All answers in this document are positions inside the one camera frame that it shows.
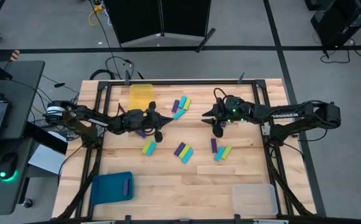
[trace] small block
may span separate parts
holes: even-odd
[[[225,152],[223,152],[221,158],[226,159],[228,157],[228,155],[229,155],[230,150],[232,150],[232,147],[231,146],[226,146]]]
[[[186,155],[183,157],[182,162],[186,163],[187,161],[189,161],[192,154],[193,154],[193,149],[188,150]]]
[[[143,153],[147,153],[151,142],[152,142],[152,141],[151,141],[150,139],[149,139],[148,141],[146,141],[146,143],[145,143],[145,145],[144,145],[144,147],[143,147],[143,150],[142,150]]]
[[[219,161],[224,152],[225,152],[225,147],[221,146],[218,150],[218,153],[215,155],[215,160]]]
[[[152,143],[150,144],[150,146],[149,146],[149,149],[148,149],[146,155],[151,156],[151,154],[152,154],[153,151],[154,151],[154,148],[156,148],[156,143],[155,143],[155,142],[152,142]]]
[[[186,96],[182,96],[182,98],[180,99],[180,103],[179,103],[179,107],[183,108],[183,106],[185,105],[187,97]]]
[[[174,119],[178,119],[180,116],[182,116],[186,112],[185,109],[181,109],[174,115]]]
[[[185,148],[183,148],[182,152],[180,152],[179,157],[183,159],[183,157],[186,155],[189,149],[190,149],[190,145],[186,145]]]
[[[217,153],[218,152],[218,147],[217,147],[217,140],[216,139],[211,139],[211,146],[212,146],[212,153]]]
[[[174,155],[176,155],[176,156],[179,156],[179,154],[182,152],[182,150],[183,150],[183,148],[185,148],[185,143],[181,143],[179,146],[178,146],[178,148],[176,149],[176,151],[174,152]]]
[[[172,112],[176,113],[176,110],[178,109],[179,106],[179,100],[175,100],[174,102],[174,106],[172,107]]]
[[[129,179],[124,180],[124,189],[123,189],[123,195],[128,196],[128,189],[129,189]]]
[[[137,131],[135,131],[136,132],[136,134],[138,134],[139,136],[141,136],[142,138],[146,138],[147,137],[147,135],[142,131],[142,130],[137,130]]]
[[[186,102],[185,102],[185,105],[183,106],[183,109],[185,109],[185,110],[189,109],[189,106],[190,106],[190,102],[191,102],[191,101],[192,101],[192,100],[188,97],[187,100],[186,100]]]

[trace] wooden table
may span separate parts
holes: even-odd
[[[79,105],[93,108],[98,81],[84,81]],[[286,105],[287,97],[281,79],[267,79],[271,106]],[[215,103],[213,89],[222,88],[229,95],[254,102],[251,86],[246,85],[155,85],[154,100],[157,111],[172,116],[175,99],[187,95],[192,99],[189,110],[179,119],[163,127],[164,140],[157,144],[152,156],[141,151],[146,142],[136,133],[120,136],[105,135],[100,174],[131,171],[134,174],[135,197],[126,202],[96,205],[94,220],[162,219],[229,219],[235,212],[232,204],[234,184],[268,184],[268,170],[263,151],[260,127],[251,123],[231,123],[225,128],[219,146],[232,145],[225,161],[216,162],[211,152],[212,128],[201,122],[201,115]],[[118,103],[128,107],[128,86],[114,86],[111,90],[109,116],[117,112]],[[101,97],[101,110],[105,94]],[[286,124],[290,119],[277,123]],[[190,144],[194,150],[187,164],[173,153],[180,142]],[[286,143],[299,148],[297,139]],[[80,141],[68,145],[67,156],[80,146]],[[288,185],[297,198],[312,213],[315,206],[301,155],[284,146],[281,148]],[[63,167],[53,217],[60,215],[79,189],[85,150],[79,150]],[[281,189],[279,197],[282,211],[286,211]],[[84,198],[82,215],[87,214],[89,192]]]

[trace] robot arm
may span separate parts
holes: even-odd
[[[154,134],[156,142],[161,142],[162,133],[159,130],[171,122],[172,118],[161,116],[155,109],[155,102],[150,102],[146,111],[130,110],[119,116],[109,117],[88,109],[86,106],[77,106],[69,101],[53,101],[48,104],[45,117],[49,124],[63,125],[81,135],[82,141],[86,143],[96,142],[98,138],[97,129],[87,127],[81,121],[88,121],[105,127],[113,134],[141,130],[146,135]]]
[[[264,135],[269,136],[270,143],[276,146],[282,146],[284,140],[292,134],[314,128],[334,129],[341,124],[340,109],[334,103],[307,101],[298,105],[269,107],[256,105],[233,95],[217,98],[217,103],[203,116],[214,117],[202,121],[212,125],[213,133],[218,138],[223,136],[221,122],[247,121],[264,124],[271,119],[303,118],[287,125],[265,127]]]

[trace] yellow translucent container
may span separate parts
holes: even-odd
[[[151,84],[134,84],[129,88],[128,109],[146,110],[149,103],[154,101],[153,85]]]

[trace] black desk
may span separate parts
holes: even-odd
[[[11,62],[6,71],[13,80],[24,83],[36,89],[38,87],[45,63],[43,61]],[[0,81],[0,92],[12,102],[7,117],[7,127],[0,138],[0,158],[8,152],[16,152],[18,162],[16,174],[11,181],[0,179],[0,215],[8,215],[14,211],[17,203],[22,203],[26,194],[30,168],[28,160],[38,146],[44,144],[52,149],[65,153],[67,143],[51,136],[32,123],[27,122],[29,111],[35,97],[35,91],[18,83]]]

